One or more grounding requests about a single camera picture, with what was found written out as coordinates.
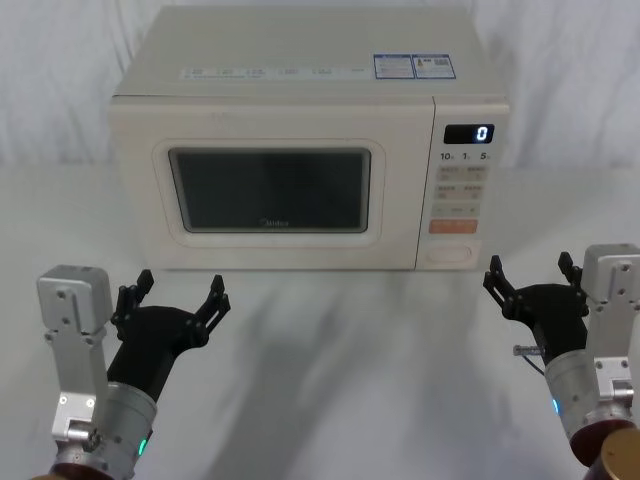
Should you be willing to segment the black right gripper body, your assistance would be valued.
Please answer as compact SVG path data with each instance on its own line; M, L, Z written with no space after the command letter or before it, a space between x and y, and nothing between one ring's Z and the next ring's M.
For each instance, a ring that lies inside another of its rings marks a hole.
M503 316L526 325L544 363L586 346L586 295L570 285L536 284L504 295Z

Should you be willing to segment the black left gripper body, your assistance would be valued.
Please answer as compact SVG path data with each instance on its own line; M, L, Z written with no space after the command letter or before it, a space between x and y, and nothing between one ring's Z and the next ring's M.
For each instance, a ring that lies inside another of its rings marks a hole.
M139 307L116 313L111 322L121 345L108 368L108 380L134 387L154 401L176 359L205 346L210 334L205 321L174 307Z

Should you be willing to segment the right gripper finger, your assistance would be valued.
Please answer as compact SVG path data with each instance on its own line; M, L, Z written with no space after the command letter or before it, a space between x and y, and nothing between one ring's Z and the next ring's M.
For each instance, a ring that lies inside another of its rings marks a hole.
M498 304L503 316L519 315L518 291L506 279L501 259L493 255L484 274L483 287Z
M562 251L558 259L560 272L567 280L568 284L562 286L557 293L559 300L564 302L586 302L586 294L581 287L582 273L581 267L574 264L571 255L567 251Z

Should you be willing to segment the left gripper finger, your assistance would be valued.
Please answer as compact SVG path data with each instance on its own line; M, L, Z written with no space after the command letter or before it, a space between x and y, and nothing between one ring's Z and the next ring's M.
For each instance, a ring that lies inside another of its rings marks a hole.
M216 274L213 277L207 298L190 319L190 345L205 346L209 341L210 334L230 309L230 300L225 291L223 277Z
M140 305L154 285L154 277L149 269L144 269L138 276L136 283L119 287L116 309L111 317L111 323L121 327L127 322L134 310Z

